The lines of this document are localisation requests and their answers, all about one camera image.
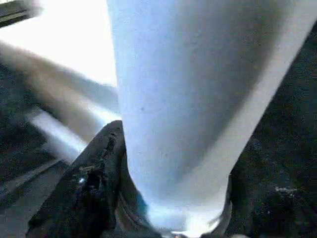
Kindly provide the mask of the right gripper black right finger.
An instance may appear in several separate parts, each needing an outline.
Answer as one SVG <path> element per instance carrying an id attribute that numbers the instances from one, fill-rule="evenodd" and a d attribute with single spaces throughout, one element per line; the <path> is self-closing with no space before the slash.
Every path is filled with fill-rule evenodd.
<path id="1" fill-rule="evenodd" d="M 231 172 L 233 210 L 226 230 L 249 238 L 315 238 L 317 213 L 289 174 L 246 148 Z"/>

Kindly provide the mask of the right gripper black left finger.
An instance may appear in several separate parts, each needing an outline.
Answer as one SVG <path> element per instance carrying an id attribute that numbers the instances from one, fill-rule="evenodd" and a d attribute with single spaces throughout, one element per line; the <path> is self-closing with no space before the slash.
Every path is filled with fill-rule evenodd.
<path id="1" fill-rule="evenodd" d="M 122 122 L 93 138 L 29 220 L 29 238 L 152 238 L 151 230 L 119 228 L 115 217 L 126 147 Z"/>

